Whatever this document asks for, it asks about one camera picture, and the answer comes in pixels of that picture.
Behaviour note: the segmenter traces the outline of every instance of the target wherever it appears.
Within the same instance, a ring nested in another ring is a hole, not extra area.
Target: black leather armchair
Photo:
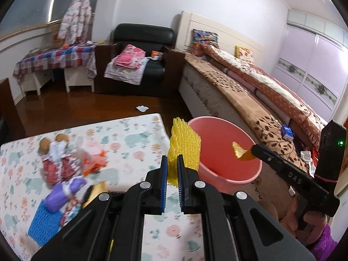
[[[177,93],[185,54],[173,50],[174,31],[171,28],[121,23],[112,39],[113,45],[99,45],[95,48],[97,76],[94,79],[95,92],[103,94],[126,94],[145,96],[170,96]],[[107,64],[128,45],[132,44],[146,52],[163,52],[161,61],[150,60],[140,85],[104,78]]]

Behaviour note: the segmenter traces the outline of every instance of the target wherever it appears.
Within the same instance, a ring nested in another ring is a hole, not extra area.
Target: sliding wardrobe door
[[[292,91],[297,91],[304,80],[316,35],[297,27],[288,26],[279,59],[272,76]]]
[[[299,96],[307,95],[308,92],[305,91],[308,90],[330,110],[334,110],[346,87],[348,76],[347,51],[348,49],[318,36],[306,79],[303,87],[298,91]]]
[[[272,75],[329,121],[346,87],[348,49],[288,26]]]

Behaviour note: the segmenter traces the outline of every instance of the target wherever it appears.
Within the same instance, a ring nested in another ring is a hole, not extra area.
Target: purple sleeve
[[[317,261],[325,261],[335,249],[337,242],[331,237],[331,229],[329,225],[326,225],[320,238],[310,250]]]

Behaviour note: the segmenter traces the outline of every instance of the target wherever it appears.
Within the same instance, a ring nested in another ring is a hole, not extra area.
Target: yellow pillow
[[[247,62],[250,65],[255,65],[254,57],[253,57],[253,50],[250,50],[250,49],[244,48],[244,47],[240,47],[240,46],[236,46],[234,56],[240,60]]]

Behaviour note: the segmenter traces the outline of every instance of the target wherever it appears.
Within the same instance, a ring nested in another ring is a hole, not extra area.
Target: colorful pillow
[[[193,52],[192,54],[195,56],[203,56],[204,55],[204,50],[201,46],[201,44],[209,44],[213,45],[214,47],[218,48],[218,35],[213,32],[208,32],[204,30],[198,30],[198,29],[193,29]]]
[[[253,50],[250,50],[250,49],[247,49],[244,47],[236,46],[235,57],[247,62],[250,65],[255,65],[254,57],[253,57]]]

